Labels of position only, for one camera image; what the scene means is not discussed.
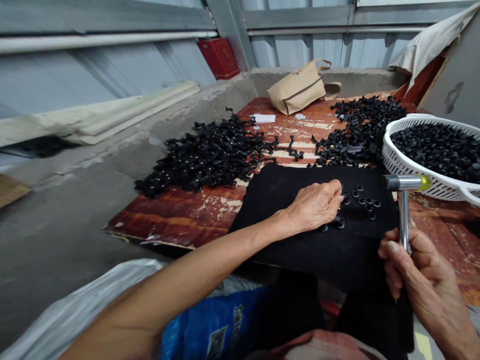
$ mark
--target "white plastic basket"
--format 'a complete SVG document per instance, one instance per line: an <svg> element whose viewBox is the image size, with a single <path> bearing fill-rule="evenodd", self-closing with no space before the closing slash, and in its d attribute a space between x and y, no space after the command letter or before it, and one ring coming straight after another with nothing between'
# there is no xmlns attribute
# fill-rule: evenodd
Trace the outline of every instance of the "white plastic basket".
<svg viewBox="0 0 480 360"><path fill-rule="evenodd" d="M454 129L460 129L465 134L480 140L480 129L477 127L428 114L408 114L400 120L391 122L386 127L385 135L383 136L383 148L381 149L383 164L386 169L391 174L425 174L430 176L433 185L430 189L421 191L421 194L448 201L466 200L471 204L480 206L480 184L456 180L429 170L417 164L397 149L390 139L390 135L418 124L451 125Z"/></svg>

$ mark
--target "beige bag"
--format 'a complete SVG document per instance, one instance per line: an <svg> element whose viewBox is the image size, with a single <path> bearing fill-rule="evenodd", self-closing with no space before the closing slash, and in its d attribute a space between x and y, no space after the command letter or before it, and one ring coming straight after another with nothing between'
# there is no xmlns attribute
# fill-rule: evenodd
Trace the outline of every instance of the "beige bag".
<svg viewBox="0 0 480 360"><path fill-rule="evenodd" d="M317 67L317 61L324 61L328 66ZM282 114L292 115L306 106L310 105L317 99L324 100L335 99L340 93L342 84L339 82L331 82L324 85L319 71L328 70L332 63L321 58L316 58L304 65L300 70L292 72L285 76L267 90L270 96L271 104L280 110Z"/></svg>

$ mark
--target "white pipe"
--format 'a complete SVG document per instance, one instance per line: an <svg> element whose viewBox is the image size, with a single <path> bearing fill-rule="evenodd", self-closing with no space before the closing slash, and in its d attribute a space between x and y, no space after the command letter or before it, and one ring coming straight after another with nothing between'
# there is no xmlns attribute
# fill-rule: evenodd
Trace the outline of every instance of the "white pipe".
<svg viewBox="0 0 480 360"><path fill-rule="evenodd" d="M250 30L248 36L345 34L345 33L419 33L427 26L324 26Z"/></svg>
<svg viewBox="0 0 480 360"><path fill-rule="evenodd" d="M181 31L108 35L0 37L0 54L31 53L193 38L214 38L218 35L216 31Z"/></svg>

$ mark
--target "metal hammer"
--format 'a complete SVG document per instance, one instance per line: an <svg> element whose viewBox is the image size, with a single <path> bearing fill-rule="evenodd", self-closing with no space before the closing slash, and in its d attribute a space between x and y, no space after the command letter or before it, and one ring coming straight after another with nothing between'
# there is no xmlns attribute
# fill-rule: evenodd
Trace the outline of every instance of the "metal hammer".
<svg viewBox="0 0 480 360"><path fill-rule="evenodd" d="M398 192L399 226L398 233L400 245L407 253L410 252L409 244L409 191L425 191L432 186L432 179L427 175L384 175L385 188L389 191ZM415 350L414 342L414 313L410 304L407 288L400 290L400 298L397 305L397 335L398 347L405 353Z"/></svg>

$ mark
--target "hand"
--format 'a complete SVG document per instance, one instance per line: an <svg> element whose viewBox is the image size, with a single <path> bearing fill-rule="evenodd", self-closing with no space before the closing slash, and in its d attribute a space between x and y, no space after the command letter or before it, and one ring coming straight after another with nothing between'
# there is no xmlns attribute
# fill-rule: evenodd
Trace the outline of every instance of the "hand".
<svg viewBox="0 0 480 360"><path fill-rule="evenodd" d="M378 255L385 259L386 282L395 299L405 285L413 311L446 359L480 359L480 340L457 285L452 265L423 232L410 229L412 256L388 231Z"/></svg>
<svg viewBox="0 0 480 360"><path fill-rule="evenodd" d="M340 181L313 183L300 189L291 205L275 215L282 217L287 232L293 236L332 222L343 200Z"/></svg>

